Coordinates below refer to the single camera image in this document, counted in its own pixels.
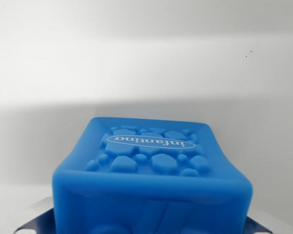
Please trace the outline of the gripper left finger with silver black pad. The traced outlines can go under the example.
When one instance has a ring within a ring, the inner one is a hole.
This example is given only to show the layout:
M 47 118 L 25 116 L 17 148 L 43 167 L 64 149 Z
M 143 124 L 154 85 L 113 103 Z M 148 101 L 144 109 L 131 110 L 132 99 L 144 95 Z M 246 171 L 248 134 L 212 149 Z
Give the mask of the gripper left finger with silver black pad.
M 13 217 L 14 234 L 53 234 L 53 198 L 48 196 Z

